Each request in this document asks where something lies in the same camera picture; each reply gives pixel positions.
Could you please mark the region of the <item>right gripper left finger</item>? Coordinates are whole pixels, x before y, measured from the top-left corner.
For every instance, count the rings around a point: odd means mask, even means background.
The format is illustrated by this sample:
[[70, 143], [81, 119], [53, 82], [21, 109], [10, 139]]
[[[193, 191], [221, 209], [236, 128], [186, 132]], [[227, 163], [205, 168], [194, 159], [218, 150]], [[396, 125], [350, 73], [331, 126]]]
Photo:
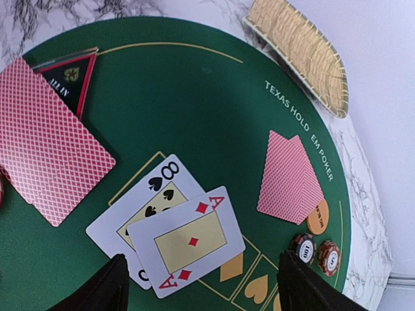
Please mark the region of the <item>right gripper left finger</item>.
[[128, 264], [123, 254], [117, 254], [78, 290], [50, 309], [123, 311], [128, 309], [128, 298]]

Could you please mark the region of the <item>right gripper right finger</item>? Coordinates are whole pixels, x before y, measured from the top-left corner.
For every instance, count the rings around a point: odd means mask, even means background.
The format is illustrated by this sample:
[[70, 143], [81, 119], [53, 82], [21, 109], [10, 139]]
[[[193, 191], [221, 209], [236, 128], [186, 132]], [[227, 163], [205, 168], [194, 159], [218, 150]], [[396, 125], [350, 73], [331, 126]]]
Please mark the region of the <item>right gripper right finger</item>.
[[277, 280], [282, 310], [364, 310], [325, 282], [292, 251], [280, 254]]

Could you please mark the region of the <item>red poker chip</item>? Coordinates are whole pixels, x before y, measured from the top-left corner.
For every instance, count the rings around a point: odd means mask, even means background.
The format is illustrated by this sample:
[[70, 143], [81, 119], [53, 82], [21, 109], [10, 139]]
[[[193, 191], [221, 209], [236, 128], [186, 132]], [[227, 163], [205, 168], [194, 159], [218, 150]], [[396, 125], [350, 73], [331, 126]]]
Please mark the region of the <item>red poker chip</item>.
[[325, 240], [318, 251], [318, 267], [328, 277], [334, 276], [339, 269], [341, 252], [331, 240]]
[[0, 175], [0, 206], [2, 206], [3, 204], [4, 195], [5, 195], [4, 179], [3, 179], [3, 176]]

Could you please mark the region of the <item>black poker chip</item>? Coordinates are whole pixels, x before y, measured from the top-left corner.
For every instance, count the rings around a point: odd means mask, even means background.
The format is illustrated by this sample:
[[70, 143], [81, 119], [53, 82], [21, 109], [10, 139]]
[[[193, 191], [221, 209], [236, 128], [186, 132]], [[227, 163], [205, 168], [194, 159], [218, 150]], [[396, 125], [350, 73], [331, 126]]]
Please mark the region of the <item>black poker chip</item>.
[[295, 235], [289, 244], [289, 250], [307, 265], [311, 266], [315, 260], [317, 251], [314, 236], [309, 233]]

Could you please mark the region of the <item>orange big blind button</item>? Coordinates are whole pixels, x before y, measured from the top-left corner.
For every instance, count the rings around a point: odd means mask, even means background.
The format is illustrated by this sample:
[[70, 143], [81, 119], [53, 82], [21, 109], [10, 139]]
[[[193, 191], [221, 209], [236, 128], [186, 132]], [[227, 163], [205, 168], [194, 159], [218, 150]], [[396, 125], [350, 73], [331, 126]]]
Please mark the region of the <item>orange big blind button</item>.
[[307, 217], [307, 226], [309, 231], [314, 235], [321, 235], [328, 227], [329, 223], [329, 206], [323, 199], [314, 211]]

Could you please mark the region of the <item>ace of diamonds card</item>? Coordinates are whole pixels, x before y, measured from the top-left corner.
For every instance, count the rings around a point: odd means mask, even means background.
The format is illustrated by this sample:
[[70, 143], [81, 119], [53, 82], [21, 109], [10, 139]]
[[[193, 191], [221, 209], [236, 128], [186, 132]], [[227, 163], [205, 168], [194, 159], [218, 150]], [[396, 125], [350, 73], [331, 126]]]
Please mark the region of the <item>ace of diamonds card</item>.
[[160, 299], [246, 249], [224, 186], [130, 224], [127, 232]]

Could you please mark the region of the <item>red backed playing card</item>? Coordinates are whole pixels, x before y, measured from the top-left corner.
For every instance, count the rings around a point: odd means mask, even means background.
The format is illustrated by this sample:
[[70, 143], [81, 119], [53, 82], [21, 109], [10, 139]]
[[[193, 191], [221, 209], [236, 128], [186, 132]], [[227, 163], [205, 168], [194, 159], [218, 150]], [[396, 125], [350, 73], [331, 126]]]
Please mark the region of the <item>red backed playing card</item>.
[[116, 161], [23, 58], [1, 73], [1, 172], [58, 227]]
[[299, 136], [270, 131], [257, 211], [300, 225], [324, 194]]

